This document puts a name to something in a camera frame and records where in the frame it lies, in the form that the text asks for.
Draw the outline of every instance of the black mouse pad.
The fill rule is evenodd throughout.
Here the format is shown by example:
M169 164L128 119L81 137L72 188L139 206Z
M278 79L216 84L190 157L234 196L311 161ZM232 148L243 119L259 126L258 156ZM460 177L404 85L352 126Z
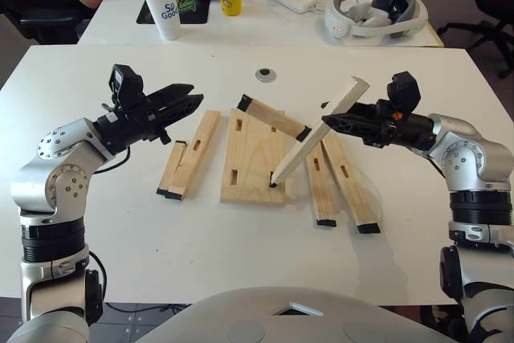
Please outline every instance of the black mouse pad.
M210 0L177 0L181 24L205 24L209 18ZM137 24L155 24L148 5L143 3L136 20Z

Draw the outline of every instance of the white table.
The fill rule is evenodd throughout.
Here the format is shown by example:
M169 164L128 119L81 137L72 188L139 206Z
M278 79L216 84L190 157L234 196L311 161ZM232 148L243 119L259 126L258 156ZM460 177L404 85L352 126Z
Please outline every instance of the white table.
M309 66L301 66L304 58ZM20 229L10 179L35 155L49 129L81 116L95 120L110 101L114 63L141 74L145 92L191 83L205 94L198 111L169 128L189 141L203 111L223 119L192 190L183 202L155 194L171 146L139 142L127 164L95 176L85 215L86 239L108 269L109 301L195 302L234 288L288 285L319 288L375 304L445 304L439 250L451 244L446 185L430 164L398 146L375 149L345 137L353 164L373 182L379 235L355 235L345 212L338 227L314 226L304 166L292 175L283 207L219 202L230 109L247 93L308 123L350 75L372 87L361 98L386 98L391 76L418 80L419 114L440 112L471 122L486 138L514 144L512 122L464 50L336 47L31 47L0 91L0 296L19 296ZM196 63L202 64L198 70ZM255 78L270 67L277 79Z
M171 44L162 41L155 25L136 24L144 0L103 0L80 43ZM185 25L181 42L207 44L308 44L314 46L442 46L430 26L412 37L368 39L346 37L337 42L324 31L323 15L295 14L273 0L243 0L237 17L223 14L219 0L211 1L207 24Z

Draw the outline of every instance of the office chair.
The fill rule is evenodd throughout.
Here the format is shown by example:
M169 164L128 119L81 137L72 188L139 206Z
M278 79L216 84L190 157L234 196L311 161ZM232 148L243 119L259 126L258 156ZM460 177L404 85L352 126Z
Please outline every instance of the office chair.
M448 23L446 26L440 27L437 33L442 35L449 28L456 28L483 35L482 38L470 45L466 51L469 52L488 41L493 42L507 63L507 69L500 71L498 76L501 79L506 78L512 72L514 62L514 49L510 51L508 46L509 44L514 46L514 35L510 35L502 30L507 25L510 25L514 31L514 0L475 0L475 3L486 15L498 19L498 24L494 26L486 21L482 21L479 24Z
M78 42L75 27L83 20L79 10L36 6L37 0L0 0L0 14L4 14L25 38L35 39L40 44Z

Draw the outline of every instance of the wooden board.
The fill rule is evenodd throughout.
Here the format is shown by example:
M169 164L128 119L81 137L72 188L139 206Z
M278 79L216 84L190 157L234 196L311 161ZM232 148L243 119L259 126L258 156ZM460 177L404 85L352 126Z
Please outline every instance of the wooden board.
M325 227L335 227L337 205L332 195L330 171L325 162L321 144L316 145L305 159L309 185L311 186L312 204L316 213L316 223Z
M184 141L175 141L173 148L169 153L168 162L162 174L161 181L157 188L157 194L168 195L168 188L171 185L175 171L177 170L178 164L186 151L186 143Z
M346 198L353 221L357 224L359 233L380 233L377 216L369 205L355 171L339 142L339 138L332 131L325 136L321 143L337 185Z
M283 112L275 110L262 102L243 94L238 104L238 109L250 114L261 122L277 128L290 137L303 141L311 128L286 116Z
M233 108L226 136L221 202L282 205L285 183L270 188L270 177L285 155L285 136Z
M351 77L342 90L325 106L323 113L314 121L312 131L302 142L296 142L271 176L271 186L282 182L320 143L330 128L321 120L322 116L347 112L369 88L362 79Z
M218 122L219 112L206 110L193 140L187 146L184 157L178 164L166 197L182 200L186 196Z

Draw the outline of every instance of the white vr headset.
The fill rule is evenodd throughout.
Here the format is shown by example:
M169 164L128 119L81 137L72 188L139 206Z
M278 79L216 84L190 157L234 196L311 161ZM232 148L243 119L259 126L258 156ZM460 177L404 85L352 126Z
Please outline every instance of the white vr headset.
M372 0L342 11L341 3L345 1L332 0L324 12L327 31L336 39L348 34L398 38L415 34L428 21L428 13L421 0Z

